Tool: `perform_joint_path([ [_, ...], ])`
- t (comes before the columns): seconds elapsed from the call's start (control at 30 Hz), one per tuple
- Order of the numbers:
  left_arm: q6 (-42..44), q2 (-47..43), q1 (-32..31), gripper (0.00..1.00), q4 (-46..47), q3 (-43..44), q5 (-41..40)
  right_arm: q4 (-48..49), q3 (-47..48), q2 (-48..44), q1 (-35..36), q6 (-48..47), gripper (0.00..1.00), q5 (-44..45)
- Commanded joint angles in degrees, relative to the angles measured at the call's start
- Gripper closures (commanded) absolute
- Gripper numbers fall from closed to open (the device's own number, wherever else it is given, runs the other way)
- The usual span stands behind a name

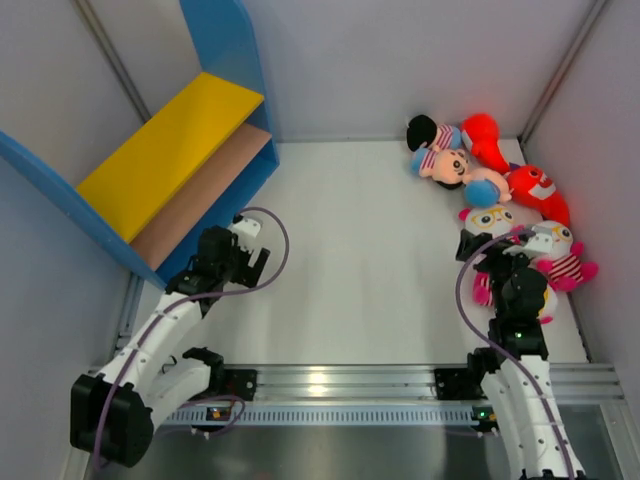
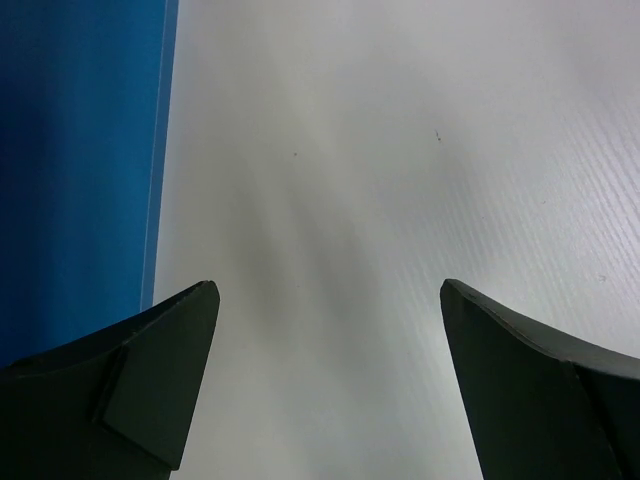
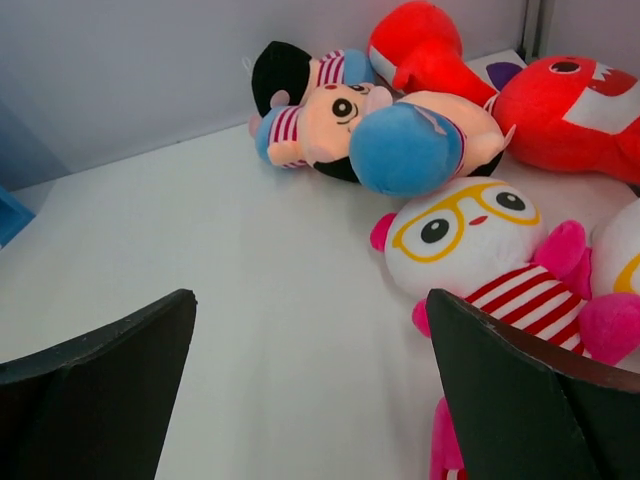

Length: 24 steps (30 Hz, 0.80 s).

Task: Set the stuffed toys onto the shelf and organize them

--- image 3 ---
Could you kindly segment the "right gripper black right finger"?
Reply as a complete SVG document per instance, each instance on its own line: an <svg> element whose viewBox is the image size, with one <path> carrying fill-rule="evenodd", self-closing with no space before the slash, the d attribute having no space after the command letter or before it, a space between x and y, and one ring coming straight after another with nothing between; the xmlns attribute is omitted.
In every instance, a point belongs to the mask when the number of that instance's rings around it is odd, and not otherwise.
<svg viewBox="0 0 640 480"><path fill-rule="evenodd" d="M442 289L426 307L469 478L638 478L637 373L536 338Z"/></svg>

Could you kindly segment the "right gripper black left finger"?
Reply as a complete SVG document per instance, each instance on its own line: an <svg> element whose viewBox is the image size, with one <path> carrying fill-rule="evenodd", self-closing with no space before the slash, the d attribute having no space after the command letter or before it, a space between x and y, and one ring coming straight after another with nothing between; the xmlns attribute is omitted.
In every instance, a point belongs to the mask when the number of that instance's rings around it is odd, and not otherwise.
<svg viewBox="0 0 640 480"><path fill-rule="evenodd" d="M1 366L4 479L152 479L192 340L179 289Z"/></svg>

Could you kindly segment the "red plush monster white mouth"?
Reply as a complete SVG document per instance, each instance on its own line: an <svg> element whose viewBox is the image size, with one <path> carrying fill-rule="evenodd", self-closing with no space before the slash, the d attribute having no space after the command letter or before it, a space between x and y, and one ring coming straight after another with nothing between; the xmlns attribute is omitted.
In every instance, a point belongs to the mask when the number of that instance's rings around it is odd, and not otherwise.
<svg viewBox="0 0 640 480"><path fill-rule="evenodd" d="M524 164L639 183L639 79L628 72L585 57L539 59L485 108Z"/></svg>

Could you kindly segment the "pig doll black hair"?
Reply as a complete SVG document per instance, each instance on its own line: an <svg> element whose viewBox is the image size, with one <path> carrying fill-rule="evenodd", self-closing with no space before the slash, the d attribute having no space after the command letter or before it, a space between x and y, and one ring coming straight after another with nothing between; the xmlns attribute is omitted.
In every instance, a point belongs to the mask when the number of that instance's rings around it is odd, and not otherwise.
<svg viewBox="0 0 640 480"><path fill-rule="evenodd" d="M275 167L310 167L356 183L349 142L375 80L359 50L314 58L290 43L270 42L251 72L257 114L249 131L259 157Z"/></svg>

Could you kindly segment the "red plush monster toy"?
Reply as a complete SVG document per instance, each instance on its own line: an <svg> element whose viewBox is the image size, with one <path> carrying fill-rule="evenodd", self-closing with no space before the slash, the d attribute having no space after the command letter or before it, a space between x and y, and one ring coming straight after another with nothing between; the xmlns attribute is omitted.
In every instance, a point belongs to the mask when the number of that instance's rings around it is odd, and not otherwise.
<svg viewBox="0 0 640 480"><path fill-rule="evenodd" d="M373 29L367 53L374 71L394 90L461 96L483 107L497 94L463 60L460 34L449 15L427 1L409 1Z"/></svg>

